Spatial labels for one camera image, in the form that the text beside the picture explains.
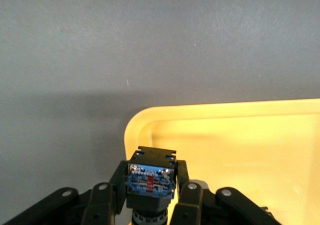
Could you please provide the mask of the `yellow push button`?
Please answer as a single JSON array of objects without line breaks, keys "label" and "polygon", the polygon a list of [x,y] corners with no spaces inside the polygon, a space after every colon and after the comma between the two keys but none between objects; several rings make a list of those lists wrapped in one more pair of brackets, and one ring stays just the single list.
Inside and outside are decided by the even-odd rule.
[{"label": "yellow push button", "polygon": [[126,206],[131,225],[167,225],[177,187],[176,151],[139,146],[128,161]]}]

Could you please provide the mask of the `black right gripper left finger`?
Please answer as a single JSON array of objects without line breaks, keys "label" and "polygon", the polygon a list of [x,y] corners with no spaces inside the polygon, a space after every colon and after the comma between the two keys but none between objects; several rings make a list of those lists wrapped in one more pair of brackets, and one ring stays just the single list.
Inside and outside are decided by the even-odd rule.
[{"label": "black right gripper left finger", "polygon": [[126,200],[128,161],[119,163],[109,182],[80,194],[63,187],[16,215],[3,225],[115,225]]}]

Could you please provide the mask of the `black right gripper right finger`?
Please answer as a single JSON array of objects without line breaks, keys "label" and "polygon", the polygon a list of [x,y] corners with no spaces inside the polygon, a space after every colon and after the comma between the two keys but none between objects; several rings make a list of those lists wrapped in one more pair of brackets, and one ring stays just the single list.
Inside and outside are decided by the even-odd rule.
[{"label": "black right gripper right finger", "polygon": [[282,225],[267,207],[260,207],[233,187],[215,193],[189,178],[187,162],[176,165],[178,202],[169,225]]}]

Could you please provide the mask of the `yellow plastic tray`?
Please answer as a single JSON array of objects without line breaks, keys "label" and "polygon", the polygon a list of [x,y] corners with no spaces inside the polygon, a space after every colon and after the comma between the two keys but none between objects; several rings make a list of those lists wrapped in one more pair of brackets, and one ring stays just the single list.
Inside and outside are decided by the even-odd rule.
[{"label": "yellow plastic tray", "polygon": [[211,191],[233,187],[282,225],[320,225],[320,98],[151,107],[124,145],[127,158],[175,150]]}]

